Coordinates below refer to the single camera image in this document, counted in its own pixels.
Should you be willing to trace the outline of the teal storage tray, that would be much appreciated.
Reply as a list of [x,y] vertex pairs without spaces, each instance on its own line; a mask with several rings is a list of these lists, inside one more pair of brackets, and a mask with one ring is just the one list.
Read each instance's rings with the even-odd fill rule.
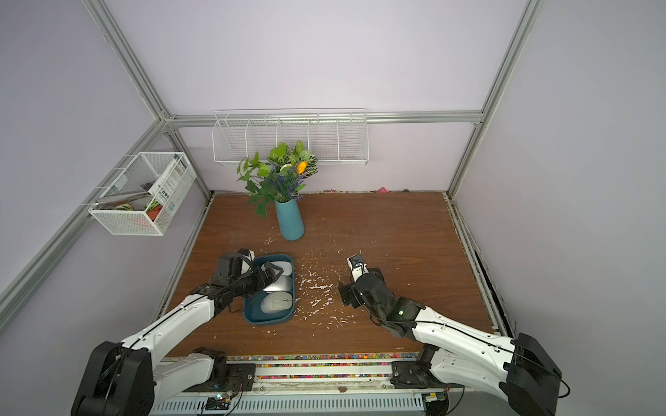
[[262,256],[253,260],[253,266],[273,271],[280,277],[244,301],[243,316],[255,326],[277,325],[288,322],[296,310],[296,272],[294,261],[286,254]]

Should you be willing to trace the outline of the light grey mouse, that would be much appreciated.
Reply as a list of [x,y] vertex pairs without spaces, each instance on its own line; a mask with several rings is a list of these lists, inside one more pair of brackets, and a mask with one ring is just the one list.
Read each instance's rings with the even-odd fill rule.
[[260,303],[260,310],[267,315],[274,315],[293,306],[293,295],[290,292],[272,292],[267,293]]

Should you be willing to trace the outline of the white mouse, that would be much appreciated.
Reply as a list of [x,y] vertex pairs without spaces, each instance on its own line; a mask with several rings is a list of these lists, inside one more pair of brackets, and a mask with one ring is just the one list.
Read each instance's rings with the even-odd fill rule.
[[293,265],[288,261],[266,262],[263,267],[265,270],[270,270],[275,277],[290,277],[293,275]]
[[292,276],[281,276],[279,279],[268,285],[264,291],[267,293],[272,292],[291,292],[293,291],[294,280]]

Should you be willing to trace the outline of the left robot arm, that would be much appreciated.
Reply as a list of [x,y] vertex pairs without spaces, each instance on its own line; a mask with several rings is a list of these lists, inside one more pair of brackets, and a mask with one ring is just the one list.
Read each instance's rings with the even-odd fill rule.
[[177,362],[161,361],[198,327],[238,297],[248,298],[294,272],[287,258],[260,261],[241,249],[219,257],[211,279],[174,309],[118,343],[91,353],[71,408],[73,415],[148,415],[162,402],[212,379],[227,382],[227,359],[205,348]]

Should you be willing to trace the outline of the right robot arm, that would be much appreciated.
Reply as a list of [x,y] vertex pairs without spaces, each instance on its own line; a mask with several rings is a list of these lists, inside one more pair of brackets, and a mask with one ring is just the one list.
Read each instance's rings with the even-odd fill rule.
[[375,323],[423,349],[410,367],[395,367],[397,388],[456,384],[505,400],[519,415],[553,415],[564,395],[562,372],[539,341],[521,333],[498,336],[444,317],[427,305],[392,292],[378,268],[360,266],[338,287],[343,305],[364,307]]

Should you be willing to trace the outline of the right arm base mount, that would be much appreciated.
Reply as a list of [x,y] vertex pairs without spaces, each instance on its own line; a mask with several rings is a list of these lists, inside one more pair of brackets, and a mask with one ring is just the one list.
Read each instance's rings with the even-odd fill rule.
[[449,388],[432,372],[432,362],[439,347],[425,344],[415,361],[391,363],[390,384],[396,389]]

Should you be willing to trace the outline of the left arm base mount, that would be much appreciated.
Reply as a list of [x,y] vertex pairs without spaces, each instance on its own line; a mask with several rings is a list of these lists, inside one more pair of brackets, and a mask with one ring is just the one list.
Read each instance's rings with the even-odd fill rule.
[[255,364],[228,363],[226,353],[210,348],[197,348],[194,353],[213,358],[213,370],[205,382],[187,388],[186,393],[240,393],[253,388],[257,369]]

